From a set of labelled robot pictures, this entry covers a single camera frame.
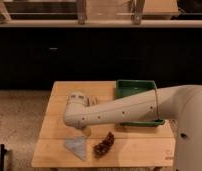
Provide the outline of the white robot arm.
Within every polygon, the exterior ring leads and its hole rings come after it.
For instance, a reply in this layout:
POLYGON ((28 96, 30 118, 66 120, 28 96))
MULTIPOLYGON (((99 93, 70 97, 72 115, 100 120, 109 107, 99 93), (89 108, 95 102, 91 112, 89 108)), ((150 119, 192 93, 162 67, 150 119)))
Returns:
POLYGON ((173 171, 202 171, 202 85, 149 90, 90 106, 86 96, 68 96, 63 121, 76 129, 130 121, 177 121, 173 171))

